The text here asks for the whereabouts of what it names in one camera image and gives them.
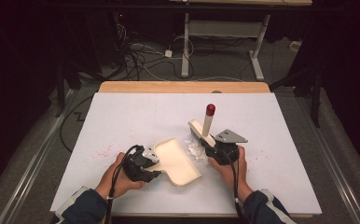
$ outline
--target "gray carpet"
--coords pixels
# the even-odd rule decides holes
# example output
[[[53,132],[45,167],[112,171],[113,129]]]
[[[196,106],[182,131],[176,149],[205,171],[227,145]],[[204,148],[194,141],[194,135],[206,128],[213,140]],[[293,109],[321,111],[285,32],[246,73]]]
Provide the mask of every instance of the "gray carpet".
[[[239,47],[225,47],[217,49],[208,56],[198,56],[208,52],[207,49],[195,51],[191,58],[194,76],[192,80],[217,77],[207,79],[213,81],[234,81],[230,78],[237,78],[243,81],[256,81],[250,60],[247,58],[247,49],[253,48],[253,41],[246,40]],[[274,44],[264,43],[259,55],[262,71],[266,76],[266,81],[271,83],[285,77],[296,53],[288,49],[290,41],[284,39]],[[154,43],[149,46],[163,52],[165,48]],[[143,54],[146,59],[154,60],[159,56]],[[180,62],[173,61],[176,74],[180,74]],[[152,66],[153,63],[146,64],[145,67]],[[104,72],[112,71],[108,66],[104,66]],[[143,71],[140,80],[180,80],[173,75],[173,66],[170,63],[162,63],[149,68],[151,75],[146,70]],[[82,100],[93,95],[98,89],[99,83],[90,80],[85,75],[81,75],[83,87],[76,94],[75,100],[69,105],[73,108]],[[125,74],[118,75],[117,78],[125,77]],[[294,97],[291,88],[280,88],[275,91],[279,105],[283,111],[287,126],[292,134],[300,158],[302,159],[308,176],[312,182],[323,214],[311,218],[295,218],[297,223],[354,223],[348,208],[343,202],[338,187],[330,174],[327,164],[321,152],[321,143],[317,139],[313,127],[309,123],[308,116],[302,110],[299,100],[308,102],[308,99],[298,99]],[[55,98],[52,98],[52,107],[36,123],[29,134],[14,154],[10,164],[0,178],[0,215],[6,207],[8,200],[18,185],[33,155],[40,148],[50,125],[54,122],[57,106]],[[81,112],[81,118],[85,118],[88,112],[90,101],[81,105],[75,112]],[[354,195],[360,203],[360,158],[356,154],[350,140],[330,109],[329,100],[325,93],[322,93],[322,104],[320,110],[320,132],[324,135],[329,148],[332,149],[335,158],[339,161],[339,167],[345,173],[346,179],[354,190]],[[71,114],[63,125],[62,135],[64,143],[73,148],[76,143],[79,131],[82,128],[82,121],[77,121],[77,115]],[[38,172],[38,176],[22,202],[21,209],[14,217],[13,223],[49,223],[52,214],[48,211],[52,203],[55,192],[60,184],[62,174],[70,158],[70,152],[66,150],[61,142],[59,133],[55,136],[49,146],[48,155]],[[235,219],[207,218],[117,218],[116,223],[237,223]]]

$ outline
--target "person's left hand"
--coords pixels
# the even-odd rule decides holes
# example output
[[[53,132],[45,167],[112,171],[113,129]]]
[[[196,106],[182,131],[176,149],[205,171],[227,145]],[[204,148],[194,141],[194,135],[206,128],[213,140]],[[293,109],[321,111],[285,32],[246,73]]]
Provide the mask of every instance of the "person's left hand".
[[[111,189],[111,182],[113,173],[116,170],[116,167],[121,163],[122,158],[124,158],[125,153],[120,152],[117,156],[116,161],[110,165],[110,167],[104,172],[102,176],[101,182],[96,187],[96,192],[98,192],[102,198],[107,200],[108,193]],[[125,194],[130,189],[140,189],[145,185],[143,181],[131,181],[125,174],[124,171],[121,169],[118,175],[118,179],[116,181],[116,185],[114,187],[114,197],[117,198],[123,194]]]

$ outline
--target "floor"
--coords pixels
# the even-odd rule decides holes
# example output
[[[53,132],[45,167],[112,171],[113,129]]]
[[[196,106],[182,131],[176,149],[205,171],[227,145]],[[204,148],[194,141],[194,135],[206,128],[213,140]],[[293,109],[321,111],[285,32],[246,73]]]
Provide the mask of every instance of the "floor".
[[[253,39],[195,40],[190,60],[192,81],[256,81],[247,51],[255,45]],[[275,43],[264,42],[259,62],[265,82],[271,84],[286,76],[297,56],[289,49],[291,41],[283,39]],[[132,70],[114,79],[124,80],[181,80],[181,62],[174,59],[158,60],[166,50],[155,42],[137,41],[132,45],[137,51],[137,62],[144,69]],[[181,51],[173,47],[173,58],[181,57]],[[109,64],[103,65],[104,75],[111,73]],[[60,184],[62,174],[71,156],[82,128],[82,119],[88,112],[92,96],[99,82],[80,74],[82,88],[69,90],[67,107],[56,118],[58,104],[55,92],[51,95],[52,106],[25,136],[0,178],[0,223],[48,223],[52,217],[50,205]],[[274,90],[283,111],[305,169],[310,177],[323,214],[311,218],[295,217],[297,223],[360,223],[360,158],[347,138],[340,122],[332,111],[329,99],[322,90],[320,124],[314,128],[309,119],[310,99],[296,98],[291,87]],[[232,219],[159,219],[156,223],[235,223]],[[116,223],[146,222],[147,219],[117,218]]]

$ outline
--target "table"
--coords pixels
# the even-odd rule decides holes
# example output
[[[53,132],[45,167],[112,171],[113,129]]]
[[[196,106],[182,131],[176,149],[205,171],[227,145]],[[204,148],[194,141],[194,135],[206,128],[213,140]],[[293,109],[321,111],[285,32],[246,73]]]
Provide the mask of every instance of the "table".
[[[186,2],[203,4],[235,4],[235,5],[261,5],[261,6],[287,6],[302,7],[310,6],[312,0],[171,0],[174,2]],[[184,31],[184,53],[182,61],[182,77],[188,77],[189,65],[189,36],[190,35],[214,35],[235,37],[256,37],[256,48],[249,51],[250,60],[255,71],[256,79],[263,81],[264,76],[258,61],[258,53],[268,28],[270,15],[265,15],[263,22],[238,22],[238,21],[191,21],[189,13],[186,13]]]
[[[187,148],[192,138],[187,121],[202,120],[208,102],[216,105],[211,133],[229,128],[248,138],[253,189],[270,189],[292,216],[321,214],[274,94],[265,83],[233,82],[102,84],[50,210],[56,211],[80,186],[94,188],[116,153],[134,144],[148,146],[174,136]],[[160,175],[143,189],[115,199],[114,215],[236,217],[230,190],[219,174],[201,162],[194,165],[202,174],[199,179],[180,188]]]

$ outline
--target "dark background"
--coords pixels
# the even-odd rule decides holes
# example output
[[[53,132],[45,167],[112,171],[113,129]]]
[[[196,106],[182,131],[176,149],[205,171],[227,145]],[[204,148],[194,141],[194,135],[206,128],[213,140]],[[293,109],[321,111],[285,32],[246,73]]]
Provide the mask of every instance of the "dark background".
[[[360,155],[360,0],[356,3],[313,1],[313,4],[344,6],[345,10],[340,16],[315,16],[313,21],[311,15],[272,15],[266,39],[275,41],[284,36],[303,39],[289,76],[311,62],[321,65],[323,87]],[[170,43],[174,35],[183,32],[181,14],[139,12],[124,15],[127,29],[163,43]],[[71,60],[79,65],[74,68],[64,64],[65,78],[72,84],[72,80],[77,79],[77,70],[99,72],[101,64],[113,60],[108,55],[112,55],[110,52],[115,48],[101,48],[104,41],[115,43],[110,29],[107,35],[100,33],[110,26],[106,16],[89,11],[66,13],[64,17],[57,11],[45,10],[37,1],[0,0],[0,174],[23,136],[49,107],[48,95],[56,84],[58,64]],[[201,19],[206,17],[250,19],[226,13],[201,15]],[[291,85],[305,85],[305,82],[312,85],[311,80],[304,77]]]

